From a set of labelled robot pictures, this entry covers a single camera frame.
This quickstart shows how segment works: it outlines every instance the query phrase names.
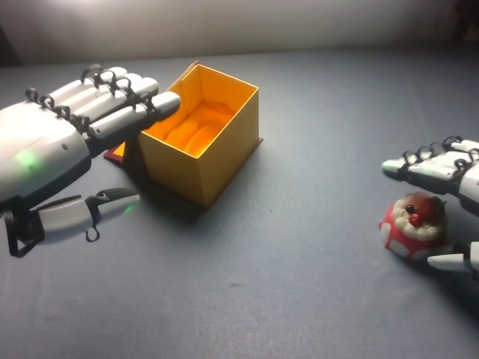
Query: white robotic hand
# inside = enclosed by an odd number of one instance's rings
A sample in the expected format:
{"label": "white robotic hand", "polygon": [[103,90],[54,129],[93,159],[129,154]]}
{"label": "white robotic hand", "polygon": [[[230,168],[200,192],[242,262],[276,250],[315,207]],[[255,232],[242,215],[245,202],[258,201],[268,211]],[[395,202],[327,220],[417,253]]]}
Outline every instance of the white robotic hand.
{"label": "white robotic hand", "polygon": [[[451,136],[442,144],[423,146],[415,153],[406,151],[400,159],[384,162],[382,171],[387,177],[427,191],[452,194],[464,209],[479,215],[479,142]],[[427,261],[438,269],[472,271],[477,276],[479,242],[471,243],[463,252],[429,257]]]}
{"label": "white robotic hand", "polygon": [[135,138],[180,107],[175,93],[158,94],[155,80],[99,65],[49,95],[40,97],[31,88],[26,96],[27,101],[0,111],[0,217],[15,257],[40,242],[96,230],[100,221],[137,202],[136,193],[116,188],[31,210],[80,178],[102,151]]}

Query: open box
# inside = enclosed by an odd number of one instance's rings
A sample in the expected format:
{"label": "open box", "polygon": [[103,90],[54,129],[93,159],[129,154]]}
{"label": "open box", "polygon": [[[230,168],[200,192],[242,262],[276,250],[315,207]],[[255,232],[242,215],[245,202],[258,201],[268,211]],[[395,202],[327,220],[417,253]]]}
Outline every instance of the open box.
{"label": "open box", "polygon": [[[208,207],[261,142],[258,88],[195,62],[168,90],[180,96],[180,109],[143,131],[136,145],[150,180]],[[208,145],[192,152],[170,144],[169,134],[211,102],[227,106],[232,118]]]}

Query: gray tablecloth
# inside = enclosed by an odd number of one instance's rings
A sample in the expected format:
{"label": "gray tablecloth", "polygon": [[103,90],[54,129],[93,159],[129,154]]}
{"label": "gray tablecloth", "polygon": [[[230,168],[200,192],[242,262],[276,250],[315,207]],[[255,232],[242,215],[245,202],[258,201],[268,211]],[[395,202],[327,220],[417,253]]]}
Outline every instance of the gray tablecloth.
{"label": "gray tablecloth", "polygon": [[[120,65],[167,88],[193,59]],[[414,188],[385,159],[479,139],[479,61],[450,50],[202,58],[260,88],[265,141],[208,212],[163,191],[81,236],[10,258],[0,232],[0,358],[476,358],[479,284],[382,248]],[[84,64],[0,70],[0,108]],[[134,187],[102,158],[55,198]],[[446,196],[449,233],[479,218]]]}

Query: santa figurine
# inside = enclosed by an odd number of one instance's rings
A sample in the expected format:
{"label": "santa figurine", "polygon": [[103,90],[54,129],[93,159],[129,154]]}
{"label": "santa figurine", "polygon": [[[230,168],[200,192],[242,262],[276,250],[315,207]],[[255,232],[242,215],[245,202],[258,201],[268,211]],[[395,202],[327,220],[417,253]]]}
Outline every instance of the santa figurine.
{"label": "santa figurine", "polygon": [[445,202],[423,192],[408,193],[379,223],[384,247],[408,260],[447,253]]}

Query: red nose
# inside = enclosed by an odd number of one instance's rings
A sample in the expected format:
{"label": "red nose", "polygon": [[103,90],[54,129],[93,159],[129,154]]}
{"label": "red nose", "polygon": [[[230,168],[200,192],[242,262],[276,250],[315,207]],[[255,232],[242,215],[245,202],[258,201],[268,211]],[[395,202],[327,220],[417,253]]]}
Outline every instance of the red nose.
{"label": "red nose", "polygon": [[415,213],[414,215],[409,216],[409,223],[412,224],[414,227],[420,227],[422,221],[419,219],[419,216]]}

